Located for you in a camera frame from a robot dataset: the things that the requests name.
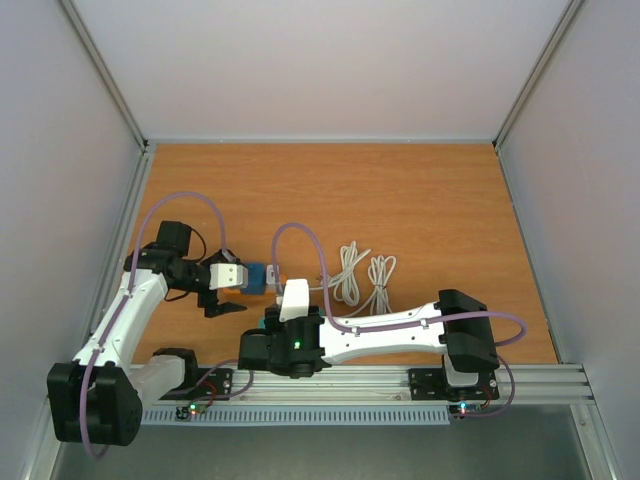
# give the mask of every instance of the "white plastic housing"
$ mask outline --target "white plastic housing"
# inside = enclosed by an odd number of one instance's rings
[[[305,279],[287,280],[282,297],[280,321],[309,315],[309,284]]]
[[[335,320],[346,327],[365,327],[391,325],[410,321],[439,317],[440,310],[435,303],[427,303],[412,310],[386,315],[374,315],[360,318],[340,318]],[[334,328],[325,317],[320,326],[320,346],[325,349],[323,360],[337,365],[347,360],[382,353],[429,352],[444,355],[447,346],[440,344],[440,335],[444,333],[442,323],[404,328],[386,332],[354,333],[341,332]]]
[[[104,332],[122,298],[128,294],[129,275],[130,273],[128,272],[122,275],[118,293],[102,318],[98,329],[82,350],[76,354],[74,361],[79,360],[80,365],[87,365],[93,351],[99,348],[98,340],[102,332]],[[162,302],[167,291],[167,282],[163,275],[144,269],[136,272],[131,298],[129,298],[124,309],[120,312],[118,320],[109,333],[109,337],[102,347],[103,351],[96,361],[96,366],[100,367],[107,362],[113,362],[116,366],[121,367],[125,373],[129,373],[131,359],[142,332],[144,332],[151,314],[158,304]]]
[[[173,355],[157,355],[144,367],[131,372],[129,381],[138,392],[142,408],[147,409],[184,381],[184,360]]]
[[[209,290],[218,288],[245,288],[249,284],[249,271],[243,265],[235,263],[214,263],[209,267],[211,279]]]

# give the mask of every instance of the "orange wooden board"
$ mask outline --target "orange wooden board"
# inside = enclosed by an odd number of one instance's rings
[[[159,145],[138,226],[155,202],[181,190],[202,193],[219,206],[228,247],[244,261],[269,263],[275,230],[285,222],[301,222],[318,235],[332,274],[339,271],[340,246],[352,240],[372,254],[395,255],[398,264],[388,286],[394,311],[435,301],[440,289],[457,288],[491,310],[515,313],[528,322],[524,340],[500,349],[507,361],[556,362],[491,145]],[[161,207],[145,242],[155,238],[161,220],[195,227],[210,251],[220,246],[216,218],[203,202],[178,199]],[[317,284],[317,255],[303,233],[286,232],[278,251],[289,278]],[[191,256],[200,253],[194,236]],[[367,259],[357,268],[363,299],[373,288],[368,264]],[[236,358],[240,335],[257,327],[273,297],[233,299],[249,309],[208,319],[196,307],[195,295],[160,305],[134,361],[146,362],[161,347],[192,348],[203,364]],[[321,305],[321,293],[312,300]],[[337,314],[351,311],[342,304],[332,308]],[[499,319],[492,325],[496,340],[517,331]],[[437,361],[432,355],[406,353],[356,363]]]

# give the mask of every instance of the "white cable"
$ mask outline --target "white cable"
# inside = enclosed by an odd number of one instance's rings
[[[333,298],[337,302],[344,302],[350,307],[355,307],[360,303],[360,289],[354,274],[354,269],[360,261],[369,255],[371,249],[367,249],[358,255],[356,242],[351,242],[340,247],[340,263],[342,271],[337,275],[329,277],[329,288],[333,288]],[[322,287],[314,287],[309,290],[322,290]]]
[[[342,271],[337,275],[329,278],[329,288],[333,288],[333,298],[338,302],[344,302],[350,307],[355,307],[360,302],[360,289],[356,280],[354,270],[356,265],[369,253],[371,249],[367,249],[358,254],[356,242],[351,245],[340,247],[340,263]],[[371,259],[371,265],[367,269],[369,280],[373,284],[373,292],[366,302],[364,302],[355,312],[344,317],[353,317],[363,311],[367,305],[370,305],[369,312],[371,315],[382,315],[392,313],[389,305],[389,294],[387,292],[387,283],[391,278],[393,270],[396,268],[396,257],[383,257],[378,255]],[[314,287],[310,290],[322,290],[322,287]]]

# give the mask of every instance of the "white wall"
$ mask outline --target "white wall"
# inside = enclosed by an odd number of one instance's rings
[[[640,416],[640,3],[587,2],[503,150],[549,315],[625,478]]]
[[[87,325],[136,147],[57,2],[0,3],[0,476]]]
[[[566,0],[76,0],[148,138],[495,138]]]

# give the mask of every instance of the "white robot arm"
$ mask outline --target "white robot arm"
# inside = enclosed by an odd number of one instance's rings
[[[145,366],[131,371],[149,318],[170,289],[196,293],[206,317],[246,309],[219,304],[217,290],[245,287],[247,267],[228,251],[200,262],[183,259],[190,234],[187,225],[162,222],[156,241],[140,251],[136,271],[131,272],[132,256],[125,262],[116,296],[86,345],[71,362],[51,368],[47,388],[58,440],[81,441],[79,405],[84,401],[91,441],[128,445],[137,434],[144,408],[172,389],[195,386],[198,366],[193,350],[161,349]],[[92,387],[83,391],[81,384],[87,375]]]
[[[442,290],[439,296],[404,312],[331,321],[310,306],[306,280],[289,280],[280,305],[265,311],[264,328],[243,334],[238,368],[299,378],[358,357],[428,352],[443,356],[450,387],[475,386],[479,373],[499,366],[489,319],[430,320],[486,306],[457,290]]]

